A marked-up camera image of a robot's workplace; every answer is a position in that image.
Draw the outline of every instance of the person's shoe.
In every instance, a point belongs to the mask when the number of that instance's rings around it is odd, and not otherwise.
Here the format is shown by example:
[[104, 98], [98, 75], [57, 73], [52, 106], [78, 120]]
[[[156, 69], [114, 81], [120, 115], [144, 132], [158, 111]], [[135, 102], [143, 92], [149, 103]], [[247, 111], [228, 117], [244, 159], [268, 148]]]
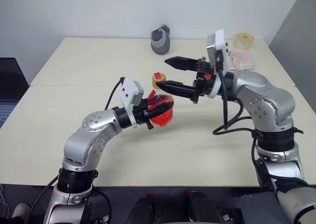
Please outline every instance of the person's shoe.
[[30, 211], [29, 205], [27, 205], [26, 203], [19, 203], [14, 209], [14, 212], [12, 214], [12, 218], [20, 217], [23, 220], [25, 220], [29, 211]]

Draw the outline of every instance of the gray floor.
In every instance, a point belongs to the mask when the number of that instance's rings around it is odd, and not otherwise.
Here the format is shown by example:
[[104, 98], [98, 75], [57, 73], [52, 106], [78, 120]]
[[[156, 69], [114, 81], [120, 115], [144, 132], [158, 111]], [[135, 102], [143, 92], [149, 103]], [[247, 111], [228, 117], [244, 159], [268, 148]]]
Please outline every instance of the gray floor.
[[[26, 185], [5, 185], [4, 195], [10, 205], [12, 214], [14, 207], [25, 202], [32, 204], [40, 193], [41, 187]], [[112, 205], [113, 217], [111, 224], [123, 224], [128, 214], [140, 198], [150, 193], [154, 195], [157, 209], [155, 223], [185, 221], [184, 192], [198, 190], [209, 199], [219, 202], [225, 208], [241, 208], [246, 224], [287, 224], [273, 193], [261, 192], [246, 196], [234, 196], [235, 189], [223, 187], [103, 187], [104, 192]], [[50, 198], [49, 190], [34, 210], [32, 223], [41, 223]], [[90, 202], [93, 204], [92, 216], [102, 217], [107, 214], [105, 200], [101, 196], [92, 195]]]

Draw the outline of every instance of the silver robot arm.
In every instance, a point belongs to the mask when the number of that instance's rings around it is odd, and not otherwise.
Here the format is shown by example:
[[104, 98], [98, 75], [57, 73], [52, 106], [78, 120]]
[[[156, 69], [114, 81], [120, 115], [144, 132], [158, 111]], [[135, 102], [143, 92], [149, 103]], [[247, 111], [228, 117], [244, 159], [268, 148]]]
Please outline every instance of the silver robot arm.
[[89, 114], [82, 126], [66, 142], [63, 168], [54, 187], [44, 223], [79, 224], [89, 213], [87, 199], [92, 191], [95, 170], [106, 143], [121, 133], [113, 109]]
[[206, 62], [205, 57], [165, 60], [176, 69], [196, 71], [193, 86], [174, 81], [157, 85], [193, 103], [198, 102], [199, 96], [213, 98], [215, 95], [227, 101], [241, 101], [255, 127], [253, 150], [256, 148], [259, 159], [253, 157], [253, 162], [260, 186], [275, 192], [291, 224], [316, 223], [316, 189], [304, 182], [298, 144], [294, 141], [294, 133], [299, 130], [293, 127], [291, 116], [295, 108], [293, 96], [274, 87], [258, 73], [228, 72], [226, 46], [224, 31], [220, 30], [206, 41], [210, 62]]
[[98, 175], [96, 167], [107, 142], [128, 127], [137, 128], [146, 123], [148, 129], [152, 129], [150, 119], [173, 106], [173, 101], [163, 102], [149, 109], [147, 99], [142, 98], [144, 91], [138, 82], [126, 78], [122, 87], [120, 97], [123, 108], [89, 114], [67, 140], [63, 165], [46, 210], [44, 224], [87, 223], [91, 210], [88, 198], [92, 192], [92, 182]]
[[[254, 123], [258, 166], [271, 175], [304, 179], [294, 141], [293, 96], [272, 86], [262, 75], [247, 71], [234, 73], [232, 91], [242, 100]], [[316, 222], [316, 189], [290, 180], [266, 179], [256, 172], [260, 186], [273, 188], [291, 224]]]

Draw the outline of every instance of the clear tape roll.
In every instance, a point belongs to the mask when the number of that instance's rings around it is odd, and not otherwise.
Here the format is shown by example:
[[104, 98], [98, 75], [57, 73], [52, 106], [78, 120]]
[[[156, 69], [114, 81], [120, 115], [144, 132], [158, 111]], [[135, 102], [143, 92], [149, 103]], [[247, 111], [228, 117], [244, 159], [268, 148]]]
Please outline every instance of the clear tape roll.
[[237, 49], [248, 50], [251, 48], [255, 37], [247, 33], [239, 33], [236, 35], [233, 45]]

